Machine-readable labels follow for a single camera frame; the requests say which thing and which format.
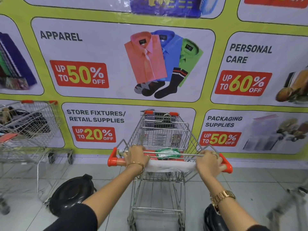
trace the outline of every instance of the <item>pink shirt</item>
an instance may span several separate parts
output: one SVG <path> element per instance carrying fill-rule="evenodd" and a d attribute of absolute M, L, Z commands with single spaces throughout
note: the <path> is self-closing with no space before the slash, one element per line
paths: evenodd
<path fill-rule="evenodd" d="M 137 83 L 166 78 L 167 72 L 158 35 L 139 32 L 131 36 L 125 49 Z"/>

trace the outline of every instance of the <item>tiled floor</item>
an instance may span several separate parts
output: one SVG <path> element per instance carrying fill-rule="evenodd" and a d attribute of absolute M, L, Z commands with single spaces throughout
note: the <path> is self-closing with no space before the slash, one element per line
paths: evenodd
<path fill-rule="evenodd" d="M 0 188 L 10 182 L 10 175 L 17 170 L 17 166 L 7 167 Z M 35 193 L 35 169 L 27 171 L 27 179 L 13 179 L 11 185 L 16 192 L 6 195 L 11 212 L 0 215 L 1 230 L 10 231 L 42 231 L 56 220 L 40 202 Z M 82 176 L 87 173 L 93 176 L 93 183 L 97 189 L 115 178 L 123 169 L 107 167 L 103 164 L 75 164 L 62 173 L 53 173 L 52 182 L 61 185 L 67 179 Z M 237 201 L 263 225 L 268 224 L 266 214 L 286 194 L 285 189 L 297 186 L 308 176 L 306 170 L 294 169 L 264 169 L 264 168 L 234 168 L 232 174 L 222 174 L 218 177 L 225 189 L 232 190 Z M 18 193 L 19 189 L 30 187 L 30 190 Z M 99 231 L 128 230 L 127 216 L 131 198 L 132 185 L 122 195 L 109 217 L 99 228 Z M 145 192 L 143 199 L 149 201 L 150 194 Z M 160 203 L 166 205 L 168 199 L 161 198 Z M 209 205 L 209 192 L 197 175 L 186 183 L 186 230 L 202 230 L 204 209 Z M 178 230 L 177 219 L 165 215 L 162 217 L 143 214 L 137 218 L 138 230 Z"/>

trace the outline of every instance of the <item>ring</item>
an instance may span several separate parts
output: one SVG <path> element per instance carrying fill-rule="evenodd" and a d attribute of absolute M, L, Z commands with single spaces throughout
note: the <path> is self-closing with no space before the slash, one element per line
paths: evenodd
<path fill-rule="evenodd" d="M 218 159 L 218 155 L 216 153 L 212 153 L 212 155 L 215 155 L 217 157 L 217 159 Z"/>

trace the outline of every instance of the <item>gold bracelet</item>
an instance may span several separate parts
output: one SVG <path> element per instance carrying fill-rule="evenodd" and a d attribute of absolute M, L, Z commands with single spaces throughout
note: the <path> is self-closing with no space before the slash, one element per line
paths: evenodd
<path fill-rule="evenodd" d="M 132 163 L 129 163 L 126 167 L 130 166 L 131 164 L 138 164 L 138 165 L 141 165 L 142 171 L 141 171 L 141 173 L 140 173 L 138 176 L 140 176 L 141 174 L 144 173 L 144 165 L 143 165 L 143 163 L 141 163 L 141 162 L 134 162 L 134 161 L 133 161 Z"/>

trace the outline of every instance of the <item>discount label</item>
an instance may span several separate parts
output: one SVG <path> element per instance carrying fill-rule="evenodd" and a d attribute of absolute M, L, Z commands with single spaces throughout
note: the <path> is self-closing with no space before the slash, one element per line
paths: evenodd
<path fill-rule="evenodd" d="M 223 70 L 215 94 L 261 96 L 272 73 Z"/>
<path fill-rule="evenodd" d="M 113 127 L 73 126 L 72 128 L 78 142 L 116 142 L 116 132 Z"/>
<path fill-rule="evenodd" d="M 271 5 L 304 9 L 308 6 L 308 0 L 244 0 L 246 4 Z"/>
<path fill-rule="evenodd" d="M 200 145 L 211 144 L 212 146 L 235 147 L 241 134 L 241 132 L 203 131 Z"/>
<path fill-rule="evenodd" d="M 105 63 L 50 61 L 59 86 L 109 88 Z"/>

